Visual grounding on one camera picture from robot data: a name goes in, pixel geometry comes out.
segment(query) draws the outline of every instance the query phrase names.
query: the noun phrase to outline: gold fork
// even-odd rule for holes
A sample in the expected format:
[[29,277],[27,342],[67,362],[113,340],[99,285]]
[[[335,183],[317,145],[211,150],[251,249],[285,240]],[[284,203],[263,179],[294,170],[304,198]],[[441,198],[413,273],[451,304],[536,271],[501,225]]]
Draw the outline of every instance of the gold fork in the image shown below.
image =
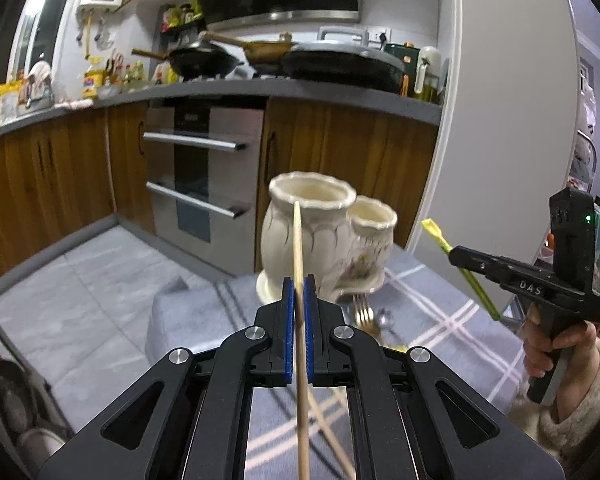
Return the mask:
[[365,294],[355,294],[353,296],[353,309],[356,327],[375,338],[382,346],[386,346],[384,340],[382,340],[378,322],[374,319],[374,311],[369,305]]

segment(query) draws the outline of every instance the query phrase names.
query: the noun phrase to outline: floor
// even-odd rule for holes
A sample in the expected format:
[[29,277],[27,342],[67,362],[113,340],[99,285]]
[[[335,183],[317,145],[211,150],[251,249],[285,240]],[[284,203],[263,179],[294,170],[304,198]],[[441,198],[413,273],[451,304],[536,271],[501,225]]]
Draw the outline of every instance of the floor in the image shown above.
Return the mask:
[[155,293],[206,281],[120,226],[67,252],[0,297],[0,324],[80,430],[149,368]]

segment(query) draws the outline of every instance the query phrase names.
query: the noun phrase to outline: finger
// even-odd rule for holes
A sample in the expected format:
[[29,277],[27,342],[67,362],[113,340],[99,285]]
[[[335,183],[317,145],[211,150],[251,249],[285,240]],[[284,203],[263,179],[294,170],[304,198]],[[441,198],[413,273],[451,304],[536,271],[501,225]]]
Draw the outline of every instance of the finger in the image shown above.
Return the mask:
[[525,370],[531,377],[537,377],[538,379],[544,377],[545,371],[537,368],[534,364],[529,362],[525,357]]
[[541,351],[533,348],[528,341],[525,341],[523,346],[525,349],[525,357],[536,368],[548,372],[554,367],[554,362],[551,361],[551,358],[547,354],[544,354]]
[[534,325],[540,324],[540,313],[535,305],[531,305],[529,309],[527,319],[530,320]]
[[536,325],[529,321],[525,323],[525,339],[541,352],[550,352],[554,349],[549,336],[543,334]]
[[596,327],[590,322],[580,322],[570,326],[554,339],[554,349],[568,348],[579,344],[592,344],[596,340]]

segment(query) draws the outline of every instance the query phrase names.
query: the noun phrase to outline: tablecloth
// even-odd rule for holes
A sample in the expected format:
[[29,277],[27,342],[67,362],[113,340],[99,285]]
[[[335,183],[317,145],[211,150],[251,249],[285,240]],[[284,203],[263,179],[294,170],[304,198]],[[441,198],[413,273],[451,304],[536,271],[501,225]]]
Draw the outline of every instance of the tablecloth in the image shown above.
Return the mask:
[[[145,349],[149,360],[156,362],[176,347],[193,353],[215,348],[229,334],[253,324],[260,306],[255,280],[255,275],[242,276],[197,290],[189,290],[184,282],[171,283],[154,300]],[[394,324],[382,334],[387,344],[426,346],[489,402],[508,412],[525,379],[522,341],[477,303],[397,246],[384,285],[368,301],[374,310],[384,308],[392,314]],[[353,462],[344,392],[313,391]],[[246,479],[296,478],[295,406],[294,384],[255,389]],[[314,418],[310,435],[311,478],[345,478]]]

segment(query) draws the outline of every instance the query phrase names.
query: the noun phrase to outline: person's hand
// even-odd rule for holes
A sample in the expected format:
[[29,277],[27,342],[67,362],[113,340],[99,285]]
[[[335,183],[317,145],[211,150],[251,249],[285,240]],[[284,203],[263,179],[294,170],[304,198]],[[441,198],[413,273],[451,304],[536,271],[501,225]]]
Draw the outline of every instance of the person's hand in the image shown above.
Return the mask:
[[540,315],[535,306],[529,310],[525,323],[525,368],[531,377],[544,377],[554,367],[545,352],[574,347],[569,365],[555,396],[558,422],[571,415],[587,395],[600,367],[600,353],[596,348],[596,327],[583,321],[558,334],[553,341],[538,325]]

